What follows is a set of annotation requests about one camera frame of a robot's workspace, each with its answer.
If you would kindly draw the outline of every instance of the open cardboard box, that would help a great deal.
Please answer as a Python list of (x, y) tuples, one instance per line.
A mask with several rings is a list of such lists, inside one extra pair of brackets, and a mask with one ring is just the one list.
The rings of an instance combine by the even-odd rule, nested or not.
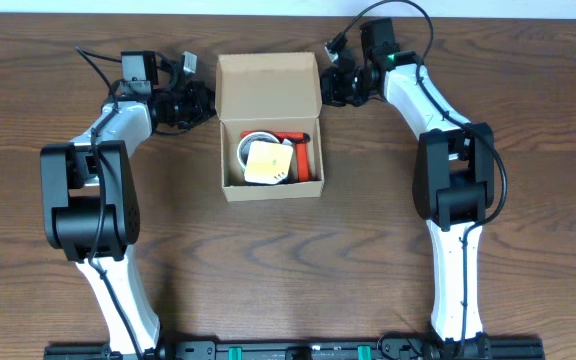
[[(313, 53), (220, 55), (215, 107), (221, 120), (221, 186), (228, 201), (321, 196), (321, 92)], [(241, 133), (248, 130), (310, 135), (311, 181), (273, 186), (246, 183), (237, 145)], [(294, 156), (290, 179), (297, 179)]]

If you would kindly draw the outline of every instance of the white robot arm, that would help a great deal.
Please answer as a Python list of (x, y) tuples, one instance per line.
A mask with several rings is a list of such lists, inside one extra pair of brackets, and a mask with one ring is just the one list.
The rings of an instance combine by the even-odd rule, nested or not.
[[(419, 139), (420, 134), (432, 130), (460, 131), (459, 127), (446, 121), (442, 114), (430, 103), (416, 80), (416, 64), (398, 66), (388, 71), (384, 79), (384, 96), (394, 105)], [(458, 114), (439, 93), (428, 77), (425, 66), (421, 67), (424, 84), (434, 99), (453, 118), (462, 123), (468, 119)], [(459, 161), (456, 154), (449, 155), (450, 161)], [(435, 302), (431, 323), (442, 340), (461, 340), (463, 323), (463, 252), (461, 237), (474, 221), (452, 225), (449, 231), (442, 231), (432, 220), (426, 220), (432, 239)], [(481, 227), (468, 235), (468, 316), (466, 317), (466, 339), (474, 338), (483, 331), (477, 307), (477, 248)]]
[[(345, 49), (345, 33), (326, 44), (337, 66), (321, 77), (323, 102), (361, 106), (381, 95), (417, 138), (413, 199), (433, 245), (431, 324), (442, 342), (463, 345), (483, 333), (476, 269), (480, 225), (494, 199), (492, 131), (486, 124), (470, 124), (450, 106), (428, 77), (423, 59), (400, 51), (389, 18), (364, 23), (361, 40), (365, 62), (358, 67)], [(452, 171), (452, 161), (468, 165)]]
[[(186, 52), (172, 62), (157, 54), (163, 59), (161, 66), (156, 65), (155, 55), (123, 52), (127, 80), (119, 82), (122, 95), (106, 103), (83, 134), (67, 144), (47, 145), (41, 152), (48, 241), (63, 249), (88, 279), (108, 325), (110, 351), (123, 355), (136, 354), (137, 348), (139, 354), (155, 349), (160, 332), (159, 318), (148, 303), (137, 269), (134, 243), (140, 216), (128, 159), (158, 124), (188, 131), (215, 113), (214, 93), (201, 82), (187, 81), (194, 73), (195, 55)], [(153, 87), (158, 67), (171, 73), (165, 89)], [(94, 159), (91, 141), (99, 159)], [(70, 189), (100, 186), (100, 174), (105, 179), (100, 196), (70, 196)], [(106, 204), (105, 221), (98, 229), (101, 203)]]

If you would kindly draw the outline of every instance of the box lid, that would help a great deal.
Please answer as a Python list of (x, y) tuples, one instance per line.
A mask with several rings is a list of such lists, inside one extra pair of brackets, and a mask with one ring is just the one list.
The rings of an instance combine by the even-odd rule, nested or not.
[(317, 118), (321, 91), (315, 55), (219, 55), (215, 103), (223, 122)]

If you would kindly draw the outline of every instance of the wood grain surface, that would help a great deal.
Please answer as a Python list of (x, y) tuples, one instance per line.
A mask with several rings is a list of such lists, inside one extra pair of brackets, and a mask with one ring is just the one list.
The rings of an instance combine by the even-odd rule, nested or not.
[[(0, 359), (108, 339), (88, 283), (42, 228), (39, 150), (82, 133), (106, 92), (75, 45), (113, 55), (188, 50), (214, 86), (218, 54), (313, 51), (323, 71), (322, 44), (347, 22), (0, 15)], [(479, 252), (484, 327), (539, 335), (548, 359), (576, 359), (576, 21), (435, 27), (431, 77), (462, 114), (494, 129), (510, 181)], [(427, 41), (422, 20), (397, 19), (395, 29), (406, 49)], [(350, 43), (360, 47), (357, 29)], [(116, 64), (100, 65), (120, 76)], [(412, 203), (412, 132), (379, 102), (324, 107), (321, 126), (318, 199), (228, 204), (217, 118), (137, 150), (138, 262), (166, 331), (254, 340), (428, 329), (432, 249)]]

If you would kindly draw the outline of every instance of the wire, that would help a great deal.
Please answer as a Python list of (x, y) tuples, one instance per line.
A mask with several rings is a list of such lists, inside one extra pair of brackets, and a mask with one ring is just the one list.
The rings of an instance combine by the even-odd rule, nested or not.
[(108, 87), (108, 91), (110, 96), (112, 96), (112, 101), (115, 104), (115, 109), (119, 109), (119, 101), (117, 101), (117, 94), (115, 94), (112, 91), (112, 85), (110, 84), (110, 81), (108, 81), (108, 78), (106, 77), (106, 75), (104, 75), (104, 73), (99, 69), (99, 67), (97, 66), (97, 64), (95, 64), (89, 57), (88, 54), (81, 50), (81, 48), (79, 46), (75, 47), (75, 51), (81, 55), (81, 57), (84, 58), (84, 60), (86, 60), (86, 62), (88, 64), (90, 64), (90, 66), (92, 66), (93, 69), (95, 69), (95, 71), (97, 72), (97, 74), (99, 75), (99, 77), (104, 81), (104, 83), (106, 83), (106, 86)]
[(101, 265), (96, 264), (93, 261), (95, 259), (95, 255), (97, 254), (97, 250), (99, 247), (99, 241), (100, 241), (101, 236), (103, 234), (104, 223), (106, 220), (106, 179), (104, 176), (104, 170), (103, 170), (103, 166), (101, 163), (101, 157), (99, 154), (99, 149), (97, 148), (97, 137), (98, 137), (101, 129), (113, 118), (113, 116), (115, 116), (115, 114), (117, 114), (119, 112), (119, 103), (117, 101), (117, 95), (113, 91), (113, 87), (110, 84), (110, 81), (108, 81), (108, 78), (106, 77), (106, 75), (104, 75), (104, 73), (97, 67), (97, 65), (88, 57), (88, 54), (86, 54), (86, 52), (81, 50), (81, 48), (79, 48), (79, 47), (76, 47), (75, 50), (77, 51), (77, 53), (79, 53), (79, 55), (81, 55), (86, 60), (86, 62), (88, 62), (88, 64), (90, 64), (90, 66), (93, 67), (93, 69), (95, 69), (95, 71), (97, 72), (97, 74), (99, 74), (99, 76), (102, 78), (102, 80), (104, 80), (104, 82), (106, 83), (106, 86), (108, 87), (108, 91), (109, 91), (109, 93), (112, 96), (113, 101), (114, 101), (114, 106), (112, 108), (112, 111), (110, 113), (108, 113), (108, 115), (106, 115), (97, 124), (97, 126), (93, 126), (90, 129), (90, 150), (92, 152), (93, 160), (95, 162), (95, 167), (97, 168), (97, 178), (99, 179), (99, 200), (100, 201), (99, 201), (99, 220), (97, 221), (97, 231), (95, 232), (95, 238), (94, 238), (93, 244), (90, 248), (90, 252), (88, 253), (88, 264), (93, 269), (95, 269), (95, 271), (99, 274), (99, 277), (101, 278), (101, 280), (104, 282), (104, 285), (106, 286), (106, 290), (108, 291), (108, 294), (110, 295), (110, 299), (113, 303), (113, 306), (115, 307), (115, 310), (119, 314), (119, 318), (121, 318), (121, 321), (123, 322), (123, 324), (126, 328), (126, 332), (128, 332), (128, 336), (130, 337), (130, 341), (132, 342), (132, 346), (135, 349), (135, 355), (137, 356), (138, 360), (143, 360), (143, 357), (141, 356), (141, 349), (139, 348), (139, 345), (137, 344), (137, 340), (136, 340), (135, 335), (132, 331), (132, 328), (130, 327), (130, 323), (128, 322), (128, 319), (126, 318), (126, 314), (124, 314), (123, 309), (121, 308), (121, 304), (119, 304), (119, 300), (117, 299), (117, 295), (115, 294), (115, 291), (112, 288), (110, 281), (108, 280), (107, 272), (101, 267)]
[(86, 54), (90, 57), (94, 57), (97, 59), (106, 60), (106, 61), (110, 61), (110, 62), (116, 62), (116, 63), (121, 64), (121, 59), (117, 59), (117, 58), (106, 56), (106, 55), (97, 54), (97, 53), (92, 52), (90, 50), (83, 50), (81, 48), (79, 48), (79, 50), (81, 50), (84, 54)]
[(112, 94), (117, 93), (117, 89), (121, 86), (121, 80), (115, 80), (112, 83), (112, 88), (108, 91), (108, 96), (112, 96)]
[(450, 116), (449, 112), (444, 110), (441, 107), (441, 105), (439, 105), (437, 100), (435, 100), (433, 98), (433, 96), (430, 94), (430, 92), (428, 91), (428, 89), (424, 85), (424, 79), (420, 75), (421, 66), (424, 64), (426, 56), (428, 55), (428, 53), (430, 52), (430, 48), (432, 47), (432, 42), (433, 42), (434, 37), (435, 37), (435, 30), (434, 30), (434, 27), (432, 25), (432, 20), (430, 19), (430, 16), (428, 15), (428, 13), (426, 13), (426, 11), (423, 8), (421, 8), (419, 5), (413, 3), (412, 1), (408, 1), (408, 0), (383, 0), (383, 1), (380, 1), (380, 2), (377, 2), (377, 3), (370, 5), (369, 7), (364, 9), (362, 12), (360, 12), (350, 22), (350, 24), (346, 27), (346, 29), (343, 31), (343, 34), (345, 35), (348, 32), (348, 30), (350, 30), (350, 28), (352, 28), (352, 26), (355, 25), (355, 23), (364, 14), (366, 14), (368, 11), (376, 8), (377, 6), (383, 5), (383, 4), (395, 3), (395, 2), (408, 4), (412, 7), (414, 7), (415, 9), (417, 9), (424, 16), (424, 19), (428, 23), (428, 28), (430, 30), (430, 40), (428, 41), (428, 45), (427, 45), (426, 50), (424, 51), (423, 55), (417, 61), (417, 68), (415, 70), (415, 78), (417, 80), (417, 83), (419, 84), (419, 87), (421, 88), (423, 93), (426, 95), (428, 100), (437, 109), (437, 111), (439, 111), (442, 114), (444, 119), (448, 120), (450, 123), (459, 127), (461, 130), (463, 130), (464, 132), (466, 132), (467, 134), (476, 138), (482, 144), (484, 144), (486, 149), (488, 151), (490, 151), (490, 154), (492, 155), (495, 162), (497, 163), (497, 167), (499, 168), (499, 175), (501, 177), (501, 195), (499, 198), (499, 203), (497, 203), (497, 207), (492, 212), (492, 214), (490, 214), (490, 216), (488, 216), (487, 218), (485, 218), (482, 221), (475, 222), (474, 224), (472, 224), (468, 228), (466, 228), (466, 230), (464, 231), (463, 237), (460, 239), (460, 241), (462, 242), (462, 249), (463, 249), (463, 276), (464, 276), (464, 279), (463, 279), (463, 282), (464, 282), (464, 285), (463, 285), (464, 299), (461, 303), (463, 306), (461, 342), (460, 342), (459, 348), (456, 352), (456, 355), (460, 356), (463, 354), (464, 343), (466, 341), (466, 316), (468, 314), (468, 264), (467, 264), (468, 234), (470, 234), (470, 232), (472, 230), (476, 229), (477, 227), (485, 225), (485, 224), (493, 221), (497, 216), (499, 216), (499, 214), (501, 213), (501, 211), (504, 208), (504, 205), (506, 204), (506, 198), (508, 196), (508, 175), (506, 174), (506, 168), (504, 167), (504, 163), (501, 160), (501, 156), (499, 155), (497, 150), (494, 148), (494, 146), (488, 141), (488, 139), (486, 139), (483, 135), (481, 135), (477, 130), (475, 130), (475, 129), (471, 128), (470, 126), (468, 126), (464, 123), (461, 123), (460, 121), (457, 121), (454, 118), (452, 118)]
[(362, 16), (364, 16), (368, 11), (376, 8), (377, 6), (383, 5), (383, 4), (387, 4), (387, 3), (391, 3), (391, 2), (400, 2), (400, 3), (404, 3), (404, 4), (408, 4), (414, 8), (416, 8), (417, 10), (419, 10), (420, 12), (422, 12), (423, 14), (425, 14), (426, 12), (424, 11), (424, 9), (422, 9), (419, 5), (415, 4), (412, 1), (408, 1), (408, 0), (383, 0), (377, 3), (374, 3), (370, 6), (368, 6), (367, 8), (365, 8), (362, 12), (360, 12), (357, 16), (355, 16), (354, 19), (352, 19), (352, 21), (350, 22), (350, 24), (344, 29), (343, 34), (345, 35), (348, 30), (350, 30), (350, 28), (352, 28), (355, 23), (357, 21), (359, 21), (359, 19), (361, 19)]

